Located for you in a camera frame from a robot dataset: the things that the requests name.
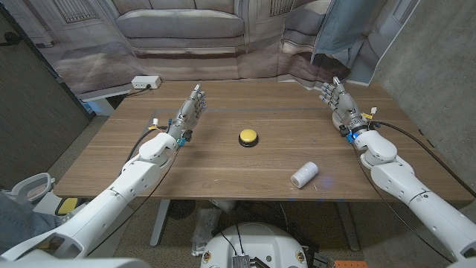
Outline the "grey five-finger right hand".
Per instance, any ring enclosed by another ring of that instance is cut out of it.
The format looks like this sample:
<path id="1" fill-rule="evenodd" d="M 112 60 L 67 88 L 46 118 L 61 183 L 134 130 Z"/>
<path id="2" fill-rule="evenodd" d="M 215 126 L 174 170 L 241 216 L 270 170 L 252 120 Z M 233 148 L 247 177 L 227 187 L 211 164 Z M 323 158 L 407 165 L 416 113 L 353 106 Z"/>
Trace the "grey five-finger right hand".
<path id="1" fill-rule="evenodd" d="M 367 121 L 338 77 L 334 76 L 333 84 L 324 83 L 320 91 L 319 98 L 332 110 L 332 122 L 342 137 L 368 131 Z"/>

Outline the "grey five-finger left hand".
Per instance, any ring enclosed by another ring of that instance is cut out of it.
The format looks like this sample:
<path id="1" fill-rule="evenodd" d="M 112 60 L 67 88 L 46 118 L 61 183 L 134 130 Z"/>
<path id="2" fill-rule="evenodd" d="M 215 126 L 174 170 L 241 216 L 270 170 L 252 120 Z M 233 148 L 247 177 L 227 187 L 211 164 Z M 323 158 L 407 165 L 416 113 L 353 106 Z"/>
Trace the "grey five-finger left hand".
<path id="1" fill-rule="evenodd" d="M 192 130 L 198 123 L 202 113 L 206 110 L 205 92 L 201 90 L 201 84 L 196 84 L 190 97 L 182 104 L 176 117 L 173 119 L 168 133 L 178 139 L 188 130 Z"/>

